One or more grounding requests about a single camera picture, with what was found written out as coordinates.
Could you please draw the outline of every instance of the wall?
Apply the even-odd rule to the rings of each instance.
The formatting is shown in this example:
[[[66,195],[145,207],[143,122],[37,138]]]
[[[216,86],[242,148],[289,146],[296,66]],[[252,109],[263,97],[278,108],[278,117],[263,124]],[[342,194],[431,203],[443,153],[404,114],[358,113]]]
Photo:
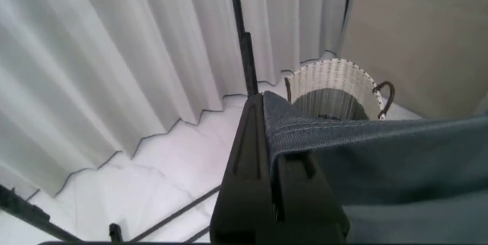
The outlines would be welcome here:
[[[433,118],[472,114],[488,90],[488,0],[353,0],[342,57],[396,102]]]

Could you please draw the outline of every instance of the basket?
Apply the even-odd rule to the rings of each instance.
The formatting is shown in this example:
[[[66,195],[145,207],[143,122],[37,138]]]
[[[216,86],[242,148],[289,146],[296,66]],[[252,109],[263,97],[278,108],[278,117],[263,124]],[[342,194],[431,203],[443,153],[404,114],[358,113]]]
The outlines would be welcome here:
[[[303,66],[285,78],[288,101],[313,117],[336,120],[384,120],[395,96],[391,82],[376,85],[358,65],[330,59]],[[383,105],[380,90],[390,88]]]

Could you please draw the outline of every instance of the denim cloth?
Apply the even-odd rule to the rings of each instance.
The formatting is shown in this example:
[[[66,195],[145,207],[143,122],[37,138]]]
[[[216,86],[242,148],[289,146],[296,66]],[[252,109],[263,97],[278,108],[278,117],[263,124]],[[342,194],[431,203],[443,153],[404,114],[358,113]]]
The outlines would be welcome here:
[[[329,121],[265,92],[276,156],[313,153],[351,222],[348,242],[486,243],[488,116]]]

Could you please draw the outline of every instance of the white marble floor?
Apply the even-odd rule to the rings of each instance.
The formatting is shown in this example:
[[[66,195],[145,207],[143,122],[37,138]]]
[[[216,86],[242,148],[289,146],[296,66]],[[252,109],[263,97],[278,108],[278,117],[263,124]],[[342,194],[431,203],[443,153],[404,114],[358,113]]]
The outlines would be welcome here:
[[[285,97],[283,82],[260,83]],[[179,121],[166,135],[143,140],[133,159],[118,153],[98,171],[70,178],[55,198],[37,193],[30,202],[54,224],[84,240],[110,240],[108,225],[122,227],[129,240],[218,186],[226,167],[245,96],[224,98],[225,111],[202,114],[198,126]],[[418,118],[394,105],[389,119]],[[171,221],[143,241],[185,241],[210,223],[217,195]],[[2,244],[55,240],[7,214],[0,214]],[[198,240],[209,242],[208,234]]]

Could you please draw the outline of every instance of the curtain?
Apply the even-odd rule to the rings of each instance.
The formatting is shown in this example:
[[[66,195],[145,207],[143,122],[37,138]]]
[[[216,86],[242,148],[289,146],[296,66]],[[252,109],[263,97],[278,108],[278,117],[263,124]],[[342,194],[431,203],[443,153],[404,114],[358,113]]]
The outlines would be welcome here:
[[[0,2],[0,183],[25,196],[246,94],[231,0]],[[242,11],[258,80],[275,84],[339,47],[345,0]]]

